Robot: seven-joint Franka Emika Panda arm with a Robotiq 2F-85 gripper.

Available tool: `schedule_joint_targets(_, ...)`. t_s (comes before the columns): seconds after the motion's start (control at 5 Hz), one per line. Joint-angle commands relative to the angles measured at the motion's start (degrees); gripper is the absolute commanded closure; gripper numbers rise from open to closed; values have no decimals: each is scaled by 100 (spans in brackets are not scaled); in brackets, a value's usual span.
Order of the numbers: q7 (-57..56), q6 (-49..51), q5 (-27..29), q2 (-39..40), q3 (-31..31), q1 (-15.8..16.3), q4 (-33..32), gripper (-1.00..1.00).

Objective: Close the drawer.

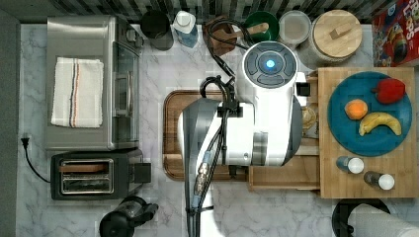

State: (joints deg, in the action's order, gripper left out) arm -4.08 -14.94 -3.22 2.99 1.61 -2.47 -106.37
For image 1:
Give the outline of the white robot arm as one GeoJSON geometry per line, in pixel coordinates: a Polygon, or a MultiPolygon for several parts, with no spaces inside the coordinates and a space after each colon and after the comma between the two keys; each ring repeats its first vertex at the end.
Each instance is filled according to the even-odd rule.
{"type": "Polygon", "coordinates": [[[207,78],[201,97],[178,120],[184,164],[189,237],[217,236],[210,184],[217,165],[283,166],[297,152],[302,111],[295,95],[298,63],[276,41],[262,41],[244,53],[237,73],[224,82],[207,78]]]}

